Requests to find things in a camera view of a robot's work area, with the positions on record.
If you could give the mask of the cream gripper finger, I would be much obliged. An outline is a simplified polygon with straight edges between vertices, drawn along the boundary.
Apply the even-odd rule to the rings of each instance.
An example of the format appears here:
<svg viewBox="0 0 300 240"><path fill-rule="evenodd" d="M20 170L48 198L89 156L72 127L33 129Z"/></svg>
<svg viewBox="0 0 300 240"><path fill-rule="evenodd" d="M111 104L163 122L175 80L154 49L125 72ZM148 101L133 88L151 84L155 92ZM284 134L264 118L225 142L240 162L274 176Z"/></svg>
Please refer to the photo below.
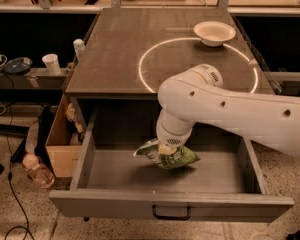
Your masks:
<svg viewBox="0 0 300 240"><path fill-rule="evenodd" d="M170 147L168 145L159 144L158 145L158 153L160 155L172 155L177 151L176 147Z"/></svg>

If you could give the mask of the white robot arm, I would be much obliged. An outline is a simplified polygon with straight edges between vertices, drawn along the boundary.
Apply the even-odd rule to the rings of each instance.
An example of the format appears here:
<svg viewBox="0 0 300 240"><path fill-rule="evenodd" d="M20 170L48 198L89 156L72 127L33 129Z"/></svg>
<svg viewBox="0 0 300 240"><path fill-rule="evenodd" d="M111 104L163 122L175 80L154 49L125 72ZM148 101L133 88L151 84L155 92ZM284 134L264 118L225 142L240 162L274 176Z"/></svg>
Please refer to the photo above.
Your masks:
<svg viewBox="0 0 300 240"><path fill-rule="evenodd" d="M206 64L165 80L158 90L159 142L180 147L194 124L205 123L300 158L300 97L235 92L222 85L219 71Z"/></svg>

